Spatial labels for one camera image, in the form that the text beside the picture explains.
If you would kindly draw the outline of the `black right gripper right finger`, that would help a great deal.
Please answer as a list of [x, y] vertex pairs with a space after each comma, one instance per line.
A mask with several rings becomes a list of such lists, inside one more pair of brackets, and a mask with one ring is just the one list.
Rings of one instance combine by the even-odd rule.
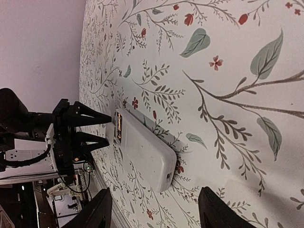
[[203, 187], [198, 197], [202, 228], [254, 228], [238, 216], [209, 187]]

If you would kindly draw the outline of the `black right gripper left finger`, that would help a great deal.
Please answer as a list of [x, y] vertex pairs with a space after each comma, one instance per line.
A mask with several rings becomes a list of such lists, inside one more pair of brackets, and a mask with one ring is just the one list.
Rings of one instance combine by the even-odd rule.
[[109, 188], [102, 189], [62, 228], [110, 228], [111, 217], [112, 195]]

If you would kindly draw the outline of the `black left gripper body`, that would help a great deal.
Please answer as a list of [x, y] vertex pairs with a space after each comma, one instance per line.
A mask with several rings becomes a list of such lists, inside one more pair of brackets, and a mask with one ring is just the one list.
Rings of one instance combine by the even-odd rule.
[[57, 172], [61, 176], [73, 176], [75, 158], [78, 157], [76, 129], [69, 125], [68, 99], [61, 99], [53, 110], [54, 147], [53, 154]]

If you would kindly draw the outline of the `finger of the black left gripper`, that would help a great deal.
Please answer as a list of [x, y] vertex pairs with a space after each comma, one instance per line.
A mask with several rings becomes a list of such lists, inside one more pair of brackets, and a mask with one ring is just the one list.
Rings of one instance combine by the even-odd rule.
[[74, 126], [107, 124], [112, 121], [110, 116], [97, 112], [78, 101], [74, 102], [73, 109]]
[[88, 156], [92, 151], [108, 147], [110, 143], [106, 138], [85, 133], [76, 132], [73, 136], [73, 158], [80, 159]]

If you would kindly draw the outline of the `gold black AAA battery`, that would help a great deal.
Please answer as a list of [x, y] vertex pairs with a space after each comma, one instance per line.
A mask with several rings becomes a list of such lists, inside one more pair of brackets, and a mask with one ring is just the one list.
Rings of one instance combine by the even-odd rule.
[[123, 123], [123, 117], [119, 112], [116, 112], [116, 138], [119, 142], [121, 142], [122, 139], [122, 123]]

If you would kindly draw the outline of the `white air conditioner remote control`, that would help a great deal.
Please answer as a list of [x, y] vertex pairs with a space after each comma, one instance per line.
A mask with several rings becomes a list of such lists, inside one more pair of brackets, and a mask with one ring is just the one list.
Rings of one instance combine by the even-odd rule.
[[[116, 112], [123, 117], [121, 142], [116, 138]], [[177, 161], [175, 151], [126, 109], [118, 108], [106, 127], [109, 143], [127, 155], [134, 168], [156, 192], [169, 189]]]

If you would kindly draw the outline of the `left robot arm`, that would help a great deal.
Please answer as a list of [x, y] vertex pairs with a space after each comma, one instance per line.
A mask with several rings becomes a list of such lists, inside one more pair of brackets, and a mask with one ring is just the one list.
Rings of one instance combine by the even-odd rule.
[[52, 113], [30, 112], [9, 88], [0, 90], [0, 151], [15, 148], [15, 140], [46, 142], [47, 149], [41, 155], [23, 161], [8, 161], [0, 156], [0, 170], [30, 166], [52, 156], [58, 175], [73, 176], [76, 158], [84, 158], [90, 152], [109, 146], [100, 136], [78, 132], [77, 127], [107, 124], [108, 115], [99, 113], [76, 101], [70, 104], [61, 99]]

